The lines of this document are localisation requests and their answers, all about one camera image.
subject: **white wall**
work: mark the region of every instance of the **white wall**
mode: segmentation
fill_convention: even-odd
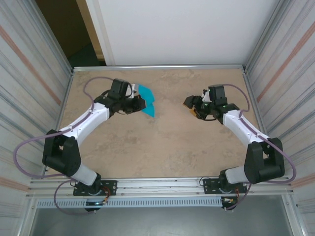
[[[245,63],[278,0],[87,0],[107,65]]]
[[[15,167],[13,150],[56,128],[72,73],[34,0],[1,0],[0,22],[0,236],[13,236],[31,181]],[[41,174],[43,148],[44,140],[20,148],[25,171]]]

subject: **tabletop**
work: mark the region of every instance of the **tabletop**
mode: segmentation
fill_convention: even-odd
[[[75,72],[61,127],[85,112],[90,100],[85,82],[95,76],[120,78],[150,88],[156,116],[142,112],[114,114],[81,144],[82,162],[108,178],[217,176],[221,170],[243,165],[247,148],[224,125],[195,118],[183,106],[186,97],[201,95],[210,85],[234,84],[247,93],[240,69],[122,70]],[[111,81],[94,80],[93,98],[109,89]],[[247,108],[243,95],[225,88],[229,103]],[[251,109],[245,117],[257,127]]]

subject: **blue cloth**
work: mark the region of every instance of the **blue cloth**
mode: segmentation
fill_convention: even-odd
[[[153,106],[154,96],[152,91],[143,85],[138,85],[138,93],[140,94],[141,98],[146,101],[146,108],[143,109],[142,112],[151,117],[155,117],[155,110]]]

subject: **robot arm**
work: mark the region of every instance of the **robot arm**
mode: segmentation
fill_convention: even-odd
[[[233,103],[228,104],[223,86],[210,86],[203,91],[201,96],[187,97],[184,105],[190,108],[191,113],[198,119],[206,120],[208,115],[212,115],[214,119],[229,128],[247,147],[244,166],[221,171],[219,178],[221,178],[222,189],[228,190],[229,185],[240,182],[255,184],[284,175],[284,157],[259,136],[282,150],[281,141],[278,138],[270,139],[243,115],[240,117],[239,108]]]
[[[96,127],[114,113],[123,111],[131,114],[143,110],[146,107],[145,100],[140,95],[134,95],[136,90],[136,85],[114,79],[109,91],[97,97],[85,113],[60,130],[71,129],[69,132],[45,140],[43,164],[84,185],[92,186],[95,189],[93,192],[98,192],[100,175],[81,162],[79,146]],[[47,134],[53,133],[57,131],[50,130]]]

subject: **aluminum frame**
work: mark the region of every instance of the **aluminum frame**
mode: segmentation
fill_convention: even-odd
[[[60,114],[58,116],[58,119],[57,119],[57,122],[56,122],[56,126],[55,126],[56,130],[58,130],[60,128],[60,124],[61,124],[61,121],[62,121],[62,118],[63,118],[65,106],[67,104],[67,100],[68,100],[68,97],[69,97],[69,93],[70,93],[70,88],[71,88],[71,85],[72,85],[73,77],[74,77],[74,72],[72,73],[72,75],[71,75],[71,77],[69,79],[68,85],[67,85],[67,89],[65,90],[65,95],[63,97],[63,102],[61,104]],[[43,169],[42,169],[42,172],[41,172],[42,175],[45,174],[46,169],[47,169],[47,166],[44,166]]]
[[[200,197],[209,196],[204,193],[203,187],[199,184],[201,177],[181,178],[107,178],[106,180],[118,180],[116,196],[111,198],[139,198],[139,197]],[[27,199],[52,198],[56,188],[66,178],[59,179],[34,179],[30,184]],[[73,187],[66,183],[58,191],[58,198],[84,198],[73,196]],[[283,195],[293,194],[289,184],[274,185],[271,183],[259,183],[252,186],[249,195]],[[211,196],[235,196],[235,194],[213,194]],[[87,198],[99,199],[99,196]]]
[[[306,226],[300,212],[297,210],[297,204],[294,200],[294,195],[282,195],[282,201],[289,220],[293,235],[307,236]]]
[[[180,70],[180,69],[243,69],[241,64],[199,64],[199,65],[119,65],[119,66],[86,66],[75,67],[77,71],[104,70]]]
[[[37,210],[38,199],[26,199],[26,204],[24,206],[23,220],[20,225],[17,236],[29,236],[32,230],[33,222],[35,219],[35,214]]]

